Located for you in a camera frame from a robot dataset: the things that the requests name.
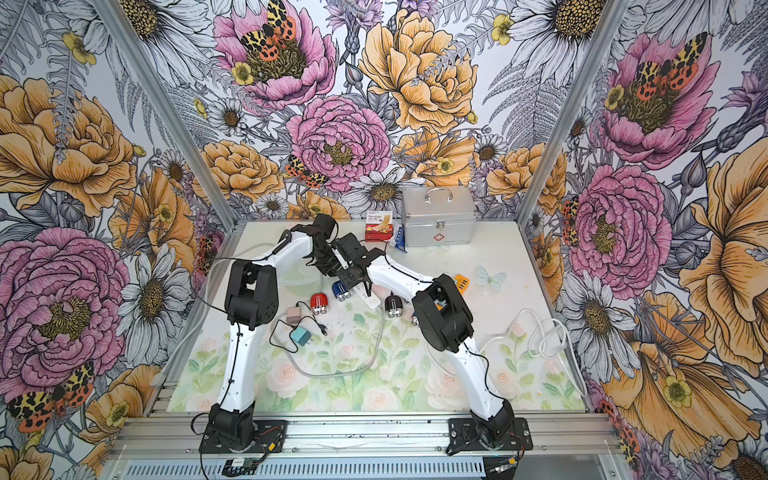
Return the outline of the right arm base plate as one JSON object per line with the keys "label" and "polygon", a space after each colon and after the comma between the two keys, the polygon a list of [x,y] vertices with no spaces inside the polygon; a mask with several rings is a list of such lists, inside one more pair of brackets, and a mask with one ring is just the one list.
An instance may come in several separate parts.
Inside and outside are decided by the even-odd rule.
{"label": "right arm base plate", "polygon": [[533,449],[531,431],[526,419],[517,417],[506,429],[494,431],[474,418],[451,418],[448,421],[449,456],[462,452],[524,453]]}

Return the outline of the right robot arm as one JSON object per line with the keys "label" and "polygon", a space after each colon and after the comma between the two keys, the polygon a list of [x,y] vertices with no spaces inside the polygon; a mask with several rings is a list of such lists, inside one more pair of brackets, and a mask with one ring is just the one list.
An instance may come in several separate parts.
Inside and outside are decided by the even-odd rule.
{"label": "right robot arm", "polygon": [[427,344],[450,354],[469,400],[476,432],[473,441],[496,449],[509,438],[515,414],[509,400],[490,383],[490,363],[473,339],[473,314],[455,281],[446,274],[427,276],[389,258],[380,248],[365,248],[353,234],[330,243],[340,263],[336,275],[346,288],[375,286],[409,300]]}

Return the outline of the blue electric shaver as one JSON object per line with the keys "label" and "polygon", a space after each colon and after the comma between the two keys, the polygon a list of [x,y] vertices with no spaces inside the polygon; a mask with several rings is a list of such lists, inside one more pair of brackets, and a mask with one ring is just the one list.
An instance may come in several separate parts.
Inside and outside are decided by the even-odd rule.
{"label": "blue electric shaver", "polygon": [[332,293],[338,302],[345,302],[353,295],[353,293],[340,280],[332,284]]}

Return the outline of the red electric shaver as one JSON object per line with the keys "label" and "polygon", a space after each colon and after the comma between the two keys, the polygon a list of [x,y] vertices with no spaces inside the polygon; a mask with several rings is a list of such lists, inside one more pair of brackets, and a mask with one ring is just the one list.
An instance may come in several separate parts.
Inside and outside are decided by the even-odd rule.
{"label": "red electric shaver", "polygon": [[328,312],[328,297],[325,293],[318,292],[310,298],[310,308],[314,315],[322,315]]}

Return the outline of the pink usb charger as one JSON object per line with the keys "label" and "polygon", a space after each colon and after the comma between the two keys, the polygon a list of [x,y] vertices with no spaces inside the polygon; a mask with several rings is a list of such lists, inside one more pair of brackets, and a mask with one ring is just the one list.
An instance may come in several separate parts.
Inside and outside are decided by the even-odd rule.
{"label": "pink usb charger", "polygon": [[289,307],[286,310],[285,322],[291,326],[298,325],[302,319],[302,310],[300,307]]}

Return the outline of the white power strip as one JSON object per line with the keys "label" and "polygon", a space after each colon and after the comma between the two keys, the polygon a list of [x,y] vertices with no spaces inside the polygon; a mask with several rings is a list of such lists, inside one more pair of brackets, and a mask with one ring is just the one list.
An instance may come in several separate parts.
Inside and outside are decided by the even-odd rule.
{"label": "white power strip", "polygon": [[379,309],[381,306],[380,298],[373,292],[368,292],[364,283],[359,283],[353,288],[353,291],[371,310]]}

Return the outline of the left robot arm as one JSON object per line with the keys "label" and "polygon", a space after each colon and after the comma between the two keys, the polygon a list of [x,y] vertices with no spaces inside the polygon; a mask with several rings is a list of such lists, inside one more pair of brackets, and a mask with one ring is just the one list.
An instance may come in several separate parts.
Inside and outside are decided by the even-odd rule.
{"label": "left robot arm", "polygon": [[240,452],[255,444],[253,369],[268,326],[278,314],[278,280],[302,261],[315,261],[321,273],[329,276],[338,266],[328,244],[336,227],[331,216],[319,214],[310,224],[284,231],[260,257],[233,261],[224,296],[230,324],[225,380],[208,414],[202,452]]}

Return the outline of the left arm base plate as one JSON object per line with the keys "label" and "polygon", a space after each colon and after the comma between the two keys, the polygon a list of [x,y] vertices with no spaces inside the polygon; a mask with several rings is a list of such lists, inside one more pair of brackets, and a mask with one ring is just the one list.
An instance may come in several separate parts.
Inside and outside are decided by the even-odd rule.
{"label": "left arm base plate", "polygon": [[203,454],[263,454],[283,450],[288,422],[253,420],[234,427],[206,426],[198,451]]}

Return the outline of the teal usb charger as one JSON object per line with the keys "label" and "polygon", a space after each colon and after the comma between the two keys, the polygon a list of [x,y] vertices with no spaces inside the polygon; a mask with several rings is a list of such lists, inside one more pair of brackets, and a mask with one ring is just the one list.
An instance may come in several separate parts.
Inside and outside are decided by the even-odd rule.
{"label": "teal usb charger", "polygon": [[292,342],[297,346],[305,346],[311,340],[312,334],[307,329],[297,326],[290,333]]}

